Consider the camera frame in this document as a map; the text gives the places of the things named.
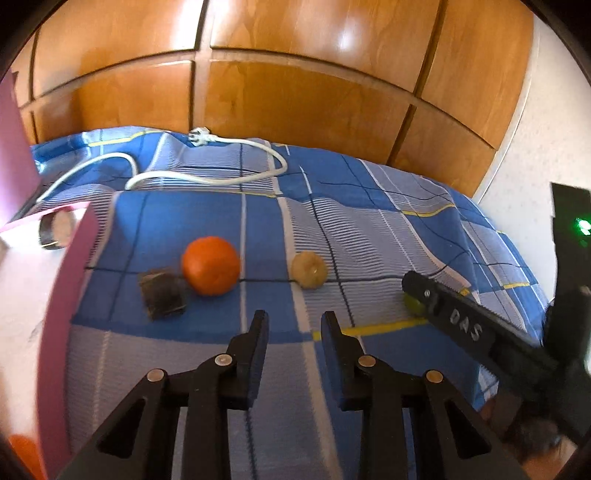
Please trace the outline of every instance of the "pink board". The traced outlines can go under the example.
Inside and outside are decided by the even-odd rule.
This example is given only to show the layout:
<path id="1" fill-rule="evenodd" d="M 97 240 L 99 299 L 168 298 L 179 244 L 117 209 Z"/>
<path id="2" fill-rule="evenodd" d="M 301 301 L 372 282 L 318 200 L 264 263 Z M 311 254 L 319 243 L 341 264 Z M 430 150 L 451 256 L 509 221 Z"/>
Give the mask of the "pink board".
<path id="1" fill-rule="evenodd" d="M 55 209 L 0 228 L 0 297 L 5 296 L 0 298 L 0 370 L 10 392 L 5 412 L 10 423 L 4 429 L 37 438 L 48 478 L 71 457 L 64 397 L 67 343 L 98 232 L 89 202 L 67 207 L 76 226 L 70 244 L 60 250 L 44 250 L 37 239 L 40 218 Z"/>
<path id="2" fill-rule="evenodd" d="M 9 71 L 0 82 L 0 226 L 35 193 L 41 177 L 31 156 Z"/>

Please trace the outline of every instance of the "metal screw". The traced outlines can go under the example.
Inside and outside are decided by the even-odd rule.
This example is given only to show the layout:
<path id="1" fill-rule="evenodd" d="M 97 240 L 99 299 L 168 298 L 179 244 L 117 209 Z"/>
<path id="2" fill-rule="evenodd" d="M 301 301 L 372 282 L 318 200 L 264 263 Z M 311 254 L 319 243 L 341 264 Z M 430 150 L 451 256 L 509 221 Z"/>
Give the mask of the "metal screw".
<path id="1" fill-rule="evenodd" d="M 429 370 L 426 376 L 427 380 L 429 380 L 431 383 L 443 382 L 443 374 L 437 370 Z"/>
<path id="2" fill-rule="evenodd" d="M 146 378 L 148 379 L 148 382 L 159 382 L 164 378 L 164 370 L 154 368 L 148 372 Z"/>
<path id="3" fill-rule="evenodd" d="M 215 362 L 216 365 L 219 365 L 220 367 L 226 367 L 232 363 L 232 356 L 227 353 L 222 353 L 216 357 Z"/>
<path id="4" fill-rule="evenodd" d="M 375 358 L 371 355 L 361 355 L 357 362 L 362 367 L 372 367 L 375 365 Z"/>

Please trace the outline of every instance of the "orange object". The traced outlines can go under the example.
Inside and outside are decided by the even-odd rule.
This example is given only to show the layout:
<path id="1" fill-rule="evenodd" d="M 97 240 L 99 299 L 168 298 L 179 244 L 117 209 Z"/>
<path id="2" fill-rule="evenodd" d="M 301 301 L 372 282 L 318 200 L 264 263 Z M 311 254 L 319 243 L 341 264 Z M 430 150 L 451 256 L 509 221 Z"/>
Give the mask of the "orange object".
<path id="1" fill-rule="evenodd" d="M 46 476 L 43 474 L 43 468 L 41 468 L 39 450 L 35 441 L 24 435 L 14 434 L 8 437 L 8 443 L 10 443 L 12 450 L 21 459 L 21 462 L 25 464 L 35 480 L 46 480 Z"/>
<path id="2" fill-rule="evenodd" d="M 217 236 L 191 242 L 181 262 L 184 277 L 200 295 L 223 295 L 234 288 L 240 276 L 236 250 Z"/>

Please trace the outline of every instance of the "green fruit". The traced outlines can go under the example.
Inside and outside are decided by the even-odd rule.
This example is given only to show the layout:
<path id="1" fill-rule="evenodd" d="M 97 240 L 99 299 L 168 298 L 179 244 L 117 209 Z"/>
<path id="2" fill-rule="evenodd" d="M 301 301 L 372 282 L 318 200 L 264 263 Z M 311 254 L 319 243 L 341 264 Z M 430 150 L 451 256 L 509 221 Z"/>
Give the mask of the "green fruit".
<path id="1" fill-rule="evenodd" d="M 415 297 L 411 297 L 406 292 L 404 293 L 404 304 L 413 316 L 422 317 L 425 315 L 425 305 L 423 305 Z"/>

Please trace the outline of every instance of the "blue checkered bedsheet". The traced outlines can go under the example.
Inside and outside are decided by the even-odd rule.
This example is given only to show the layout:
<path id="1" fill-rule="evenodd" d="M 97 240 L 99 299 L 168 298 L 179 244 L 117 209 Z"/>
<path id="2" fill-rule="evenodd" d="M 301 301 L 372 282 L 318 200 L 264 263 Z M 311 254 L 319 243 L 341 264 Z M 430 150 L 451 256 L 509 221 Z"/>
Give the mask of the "blue checkered bedsheet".
<path id="1" fill-rule="evenodd" d="M 427 178 L 325 150 L 273 144 L 282 176 L 212 188 L 155 179 L 124 192 L 129 164 L 111 158 L 70 178 L 38 211 L 90 200 L 100 232 L 72 320 L 67 406 L 78 451 L 151 368 L 193 369 L 225 351 L 256 309 L 271 319 L 259 398 L 230 412 L 233 478 L 355 478 L 361 414 L 337 410 L 319 339 L 334 310 L 346 333 L 395 369 L 436 368 L 476 407 L 494 377 L 443 334 L 410 318 L 401 279 L 428 274 L 540 337 L 547 300 L 513 243 L 464 195 Z M 272 167 L 244 145 L 193 147 L 186 135 L 140 127 L 101 129 L 33 148 L 44 183 L 99 154 L 124 152 L 140 171 L 231 178 Z M 137 274 L 180 270 L 192 240 L 221 236 L 240 252 L 239 284 L 219 298 L 189 298 L 180 317 L 151 322 Z M 321 255 L 326 284 L 302 290 L 288 265 L 302 250 Z M 178 474 L 176 462 L 175 474 Z"/>

